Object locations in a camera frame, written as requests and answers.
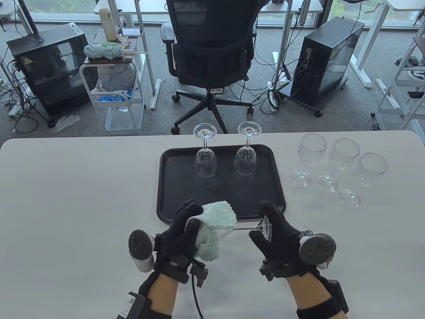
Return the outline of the person's right hand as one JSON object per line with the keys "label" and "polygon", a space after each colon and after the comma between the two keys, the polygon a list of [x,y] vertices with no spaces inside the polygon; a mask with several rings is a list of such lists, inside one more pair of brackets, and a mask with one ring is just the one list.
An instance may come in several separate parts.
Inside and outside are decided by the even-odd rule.
{"label": "person's right hand", "polygon": [[261,275],[268,281],[274,278],[290,278],[303,276],[313,269],[299,256],[300,231],[292,227],[283,213],[270,201],[261,201],[257,213],[267,217],[271,225],[271,239],[267,240],[258,230],[251,230],[249,238],[264,255],[260,267]]}

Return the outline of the person's left hand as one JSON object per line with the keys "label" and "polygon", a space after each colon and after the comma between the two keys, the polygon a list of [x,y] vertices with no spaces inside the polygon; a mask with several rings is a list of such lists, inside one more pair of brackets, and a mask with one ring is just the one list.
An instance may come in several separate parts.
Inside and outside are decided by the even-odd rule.
{"label": "person's left hand", "polygon": [[197,251],[195,244],[201,225],[196,216],[203,213],[196,199],[185,201],[175,212],[169,228],[155,236],[154,271],[186,284],[187,269]]}

